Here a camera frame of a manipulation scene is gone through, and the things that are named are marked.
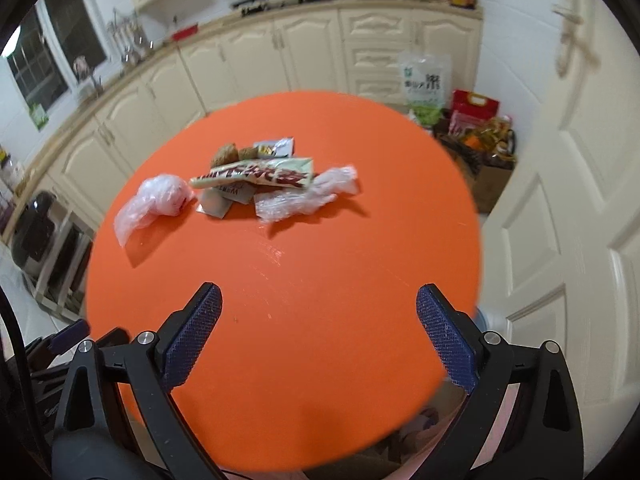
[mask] crumpled plastic bag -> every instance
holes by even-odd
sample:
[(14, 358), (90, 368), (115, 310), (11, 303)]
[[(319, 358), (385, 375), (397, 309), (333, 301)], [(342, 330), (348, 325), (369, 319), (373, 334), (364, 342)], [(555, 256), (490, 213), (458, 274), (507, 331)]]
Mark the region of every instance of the crumpled plastic bag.
[(356, 194), (358, 176), (353, 166), (331, 168), (315, 177), (307, 189), (286, 189), (254, 196), (255, 213), (263, 223), (279, 222), (297, 214), (310, 215), (333, 202), (337, 193)]
[(179, 176), (160, 174), (146, 179), (113, 221), (118, 243), (124, 247), (135, 229), (147, 227), (160, 215), (178, 216), (194, 196)]

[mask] silver screw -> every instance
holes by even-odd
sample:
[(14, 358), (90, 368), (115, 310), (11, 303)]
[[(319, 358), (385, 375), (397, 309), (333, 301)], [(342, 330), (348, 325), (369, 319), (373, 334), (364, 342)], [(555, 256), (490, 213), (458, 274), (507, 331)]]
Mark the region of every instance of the silver screw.
[(89, 350), (91, 350), (91, 347), (93, 345), (94, 344), (90, 339), (85, 339), (84, 341), (81, 341), (80, 344), (78, 345), (78, 351), (84, 354), (85, 352), (88, 352)]
[(141, 332), (138, 335), (138, 342), (141, 345), (148, 345), (149, 343), (151, 343), (154, 340), (154, 337), (156, 335), (153, 332), (149, 332), (149, 330), (147, 330), (146, 332)]
[(555, 341), (547, 341), (545, 343), (545, 348), (552, 354), (557, 354), (560, 351), (560, 347)]
[(486, 334), (484, 334), (484, 340), (487, 341), (490, 345), (497, 345), (497, 344), (500, 344), (500, 341), (502, 341), (502, 338), (498, 333), (487, 332)]

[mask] wooden countertop edge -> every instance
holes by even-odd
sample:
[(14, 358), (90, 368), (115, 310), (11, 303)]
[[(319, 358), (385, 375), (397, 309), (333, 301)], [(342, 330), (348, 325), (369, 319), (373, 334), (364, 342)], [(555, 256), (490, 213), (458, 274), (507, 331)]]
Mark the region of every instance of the wooden countertop edge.
[(434, 10), (437, 12), (444, 12), (446, 14), (465, 16), (466, 18), (472, 18), (475, 20), (482, 20), (484, 14), (482, 7), (478, 7), (475, 10), (460, 9), (459, 7), (452, 7), (448, 4), (439, 2), (420, 2), (417, 0), (330, 0), (283, 7), (282, 9), (272, 9), (245, 17), (241, 16), (239, 10), (233, 10), (226, 16), (213, 19), (200, 26), (197, 34), (194, 34), (189, 38), (185, 38), (179, 43), (169, 43), (165, 45), (148, 61), (141, 63), (139, 66), (135, 67), (109, 86), (100, 98), (71, 114), (68, 119), (60, 125), (55, 133), (46, 140), (43, 147), (36, 154), (35, 158), (31, 161), (25, 171), (23, 181), (26, 179), (26, 184), (24, 184), (20, 197), (15, 203), (15, 211), (11, 215), (11, 218), (9, 218), (9, 222), (2, 233), (2, 243), (5, 245), (9, 243), (22, 210), (26, 203), (31, 199), (31, 195), (36, 190), (38, 183), (44, 174), (49, 170), (49, 167), (58, 158), (58, 155), (62, 150), (65, 149), (66, 145), (75, 136), (76, 132), (95, 116), (95, 112), (104, 105), (104, 101), (122, 90), (127, 84), (134, 81), (143, 72), (145, 72), (147, 68), (155, 65), (158, 61), (164, 59), (169, 54), (176, 52), (180, 46), (188, 46), (206, 38), (207, 36), (232, 30), (238, 25), (254, 25), (255, 23), (285, 18), (287, 16), (301, 14), (303, 12), (332, 9), (363, 9), (367, 7)]

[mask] window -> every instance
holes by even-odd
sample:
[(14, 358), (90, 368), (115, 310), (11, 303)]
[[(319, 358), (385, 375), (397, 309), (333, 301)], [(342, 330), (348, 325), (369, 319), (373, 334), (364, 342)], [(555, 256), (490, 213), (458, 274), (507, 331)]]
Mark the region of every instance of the window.
[(30, 107), (48, 110), (78, 80), (78, 56), (97, 67), (107, 57), (82, 0), (39, 0), (22, 20), (9, 66)]
[(9, 66), (27, 104), (41, 104), (47, 110), (68, 87), (44, 41), (35, 9), (21, 25), (18, 45), (8, 57)]

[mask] table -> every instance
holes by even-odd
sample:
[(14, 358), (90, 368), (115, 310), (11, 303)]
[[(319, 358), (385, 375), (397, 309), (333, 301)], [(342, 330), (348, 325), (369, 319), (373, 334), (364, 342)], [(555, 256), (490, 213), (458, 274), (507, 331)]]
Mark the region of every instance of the table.
[[(117, 244), (114, 216), (146, 178), (188, 180), (226, 142), (285, 136), (316, 172), (353, 164), (360, 194), (271, 226), (253, 204), (219, 220), (193, 202)], [(172, 396), (218, 464), (292, 470), (356, 452), (424, 405), (445, 373), (415, 312), (418, 288), (436, 283), (472, 315), (479, 252), (463, 177), (418, 126), (355, 96), (274, 94), (192, 124), (131, 177), (95, 237), (88, 320), (95, 338), (114, 326), (135, 336), (203, 282), (219, 285), (222, 316)]]

